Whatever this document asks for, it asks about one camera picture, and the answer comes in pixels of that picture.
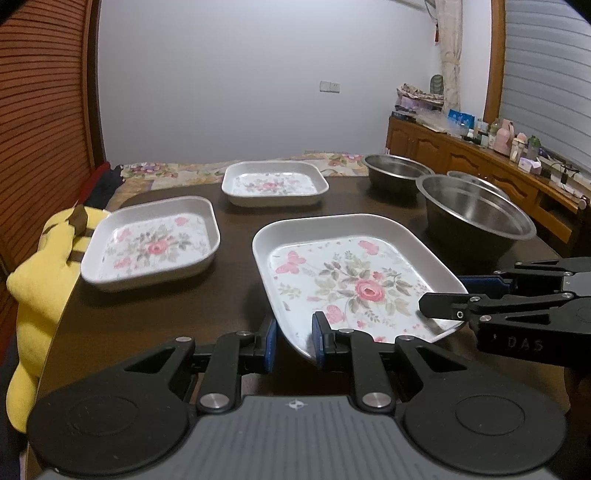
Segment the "large steel bowl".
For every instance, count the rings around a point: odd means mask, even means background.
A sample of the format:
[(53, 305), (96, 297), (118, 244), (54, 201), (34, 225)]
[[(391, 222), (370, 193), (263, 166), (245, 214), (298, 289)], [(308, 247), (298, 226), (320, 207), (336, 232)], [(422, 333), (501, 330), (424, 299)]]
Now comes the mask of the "large steel bowl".
[(467, 180), (442, 174), (416, 181), (425, 199), (428, 235), (464, 261), (495, 264), (537, 229), (520, 207)]

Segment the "large floral square plate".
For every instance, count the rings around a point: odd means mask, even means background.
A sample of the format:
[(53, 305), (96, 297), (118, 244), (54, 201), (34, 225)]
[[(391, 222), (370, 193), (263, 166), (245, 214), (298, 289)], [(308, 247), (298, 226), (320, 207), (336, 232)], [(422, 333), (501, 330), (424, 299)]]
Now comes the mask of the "large floral square plate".
[(317, 311), (332, 329), (359, 330), (383, 343), (400, 335), (437, 342), (463, 325), (420, 312), (424, 294), (466, 289), (411, 230), (386, 217), (276, 221), (254, 235), (252, 254), (280, 330), (308, 360), (315, 360)]

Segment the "wooden sideboard cabinet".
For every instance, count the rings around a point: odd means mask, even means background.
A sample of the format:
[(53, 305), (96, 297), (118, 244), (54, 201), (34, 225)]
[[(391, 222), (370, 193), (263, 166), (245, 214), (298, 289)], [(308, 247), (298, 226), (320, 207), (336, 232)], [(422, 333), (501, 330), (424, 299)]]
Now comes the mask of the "wooden sideboard cabinet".
[(544, 230), (571, 249), (590, 234), (590, 200), (566, 192), (559, 184), (519, 169), (489, 149), (436, 133), (392, 116), (386, 147), (435, 172), (461, 171), (501, 188)]

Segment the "small steel bowl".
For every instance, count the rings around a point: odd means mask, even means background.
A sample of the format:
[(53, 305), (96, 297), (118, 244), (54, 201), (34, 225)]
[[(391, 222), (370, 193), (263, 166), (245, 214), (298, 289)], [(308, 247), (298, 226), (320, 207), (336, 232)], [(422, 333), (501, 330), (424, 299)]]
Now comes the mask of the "small steel bowl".
[(458, 178), (458, 179), (468, 181), (472, 184), (478, 185), (478, 186), (485, 188), (489, 191), (495, 192), (496, 194), (504, 197), (507, 200), (510, 199), (509, 195), (506, 192), (504, 192), (502, 189), (500, 189), (499, 187), (495, 186), (491, 182), (489, 182), (485, 179), (482, 179), (480, 177), (474, 176), (474, 175), (466, 173), (466, 172), (461, 172), (461, 171), (448, 171), (447, 175), (452, 178)]

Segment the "pink bottle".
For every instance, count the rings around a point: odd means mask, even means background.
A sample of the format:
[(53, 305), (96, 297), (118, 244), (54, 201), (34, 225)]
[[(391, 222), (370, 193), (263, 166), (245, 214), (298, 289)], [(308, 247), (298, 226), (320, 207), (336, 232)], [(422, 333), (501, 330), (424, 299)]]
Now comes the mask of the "pink bottle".
[(501, 155), (509, 156), (514, 138), (515, 130), (513, 122), (511, 120), (504, 119), (502, 121), (501, 127), (497, 131), (493, 150)]

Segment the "far steel bowl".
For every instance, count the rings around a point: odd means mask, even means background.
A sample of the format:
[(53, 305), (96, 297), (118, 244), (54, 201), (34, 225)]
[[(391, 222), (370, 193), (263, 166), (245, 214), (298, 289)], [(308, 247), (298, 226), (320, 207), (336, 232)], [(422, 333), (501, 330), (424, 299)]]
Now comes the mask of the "far steel bowl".
[(416, 182), (419, 178), (434, 174), (428, 166), (396, 155), (367, 155), (363, 157), (363, 165), (367, 167), (374, 187), (407, 196), (418, 192)]

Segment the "blue box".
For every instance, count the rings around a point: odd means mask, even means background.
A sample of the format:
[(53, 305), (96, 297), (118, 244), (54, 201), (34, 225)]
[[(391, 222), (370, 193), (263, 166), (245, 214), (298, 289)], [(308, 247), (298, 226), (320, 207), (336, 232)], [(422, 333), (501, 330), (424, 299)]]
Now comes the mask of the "blue box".
[(469, 113), (450, 109), (448, 119), (460, 129), (462, 135), (467, 135), (474, 128), (475, 117)]

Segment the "grey window blind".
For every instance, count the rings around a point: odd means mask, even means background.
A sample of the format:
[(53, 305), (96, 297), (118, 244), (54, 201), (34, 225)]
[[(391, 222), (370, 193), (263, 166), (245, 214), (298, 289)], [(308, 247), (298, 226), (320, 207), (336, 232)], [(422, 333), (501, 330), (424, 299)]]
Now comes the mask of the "grey window blind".
[(565, 1), (505, 3), (500, 114), (590, 169), (590, 24)]

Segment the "floral bed blanket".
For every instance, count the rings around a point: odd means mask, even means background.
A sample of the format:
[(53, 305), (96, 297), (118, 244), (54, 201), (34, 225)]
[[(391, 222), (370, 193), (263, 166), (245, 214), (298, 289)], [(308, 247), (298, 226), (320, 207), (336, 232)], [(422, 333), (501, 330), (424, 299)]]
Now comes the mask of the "floral bed blanket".
[[(274, 161), (306, 162), (315, 165), (325, 177), (367, 176), (363, 156), (346, 153), (308, 153), (301, 156), (276, 158)], [(193, 185), (221, 183), (224, 172), (240, 160), (206, 164), (179, 164), (141, 162), (123, 165), (121, 176), (123, 184), (117, 188), (109, 200), (106, 210), (119, 209), (122, 204), (140, 193), (153, 190)]]

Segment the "yellow plush toy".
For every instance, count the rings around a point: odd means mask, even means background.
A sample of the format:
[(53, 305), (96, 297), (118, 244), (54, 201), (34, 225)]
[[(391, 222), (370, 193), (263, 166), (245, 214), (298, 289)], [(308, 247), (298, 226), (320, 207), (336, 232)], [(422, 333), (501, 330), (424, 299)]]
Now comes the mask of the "yellow plush toy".
[(11, 425), (21, 433), (26, 431), (43, 367), (90, 237), (108, 215), (83, 205), (54, 214), (44, 225), (37, 251), (8, 277), (8, 291), (18, 303), (18, 365), (8, 386), (6, 409)]

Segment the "stack of folded cloths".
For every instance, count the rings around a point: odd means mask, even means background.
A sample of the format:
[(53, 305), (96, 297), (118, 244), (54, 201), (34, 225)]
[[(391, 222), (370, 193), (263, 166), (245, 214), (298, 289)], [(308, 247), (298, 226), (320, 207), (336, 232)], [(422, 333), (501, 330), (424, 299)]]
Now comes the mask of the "stack of folded cloths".
[(394, 110), (416, 114), (419, 111), (443, 110), (444, 97), (441, 94), (425, 92), (413, 85), (404, 83), (397, 89)]

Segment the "wooden slatted wardrobe door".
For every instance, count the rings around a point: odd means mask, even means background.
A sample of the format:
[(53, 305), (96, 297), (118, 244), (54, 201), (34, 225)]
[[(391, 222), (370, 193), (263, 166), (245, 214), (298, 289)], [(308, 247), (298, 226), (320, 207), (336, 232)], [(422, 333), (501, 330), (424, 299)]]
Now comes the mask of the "wooden slatted wardrobe door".
[(104, 163), (98, 1), (25, 1), (1, 14), (1, 276)]

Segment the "beige curtain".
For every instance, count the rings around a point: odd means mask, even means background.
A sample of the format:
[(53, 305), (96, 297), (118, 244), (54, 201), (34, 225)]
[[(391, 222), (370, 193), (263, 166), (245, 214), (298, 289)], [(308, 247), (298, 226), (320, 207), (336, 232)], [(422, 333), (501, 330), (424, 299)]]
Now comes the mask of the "beige curtain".
[(444, 83), (444, 110), (460, 110), (463, 1), (436, 0), (435, 4)]

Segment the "white wall switch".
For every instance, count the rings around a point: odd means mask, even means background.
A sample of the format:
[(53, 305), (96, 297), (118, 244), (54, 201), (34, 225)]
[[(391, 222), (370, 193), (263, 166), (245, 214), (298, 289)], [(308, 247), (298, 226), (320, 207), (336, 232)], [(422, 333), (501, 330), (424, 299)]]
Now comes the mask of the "white wall switch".
[(339, 94), (341, 93), (341, 85), (337, 82), (321, 81), (318, 90), (321, 93)]

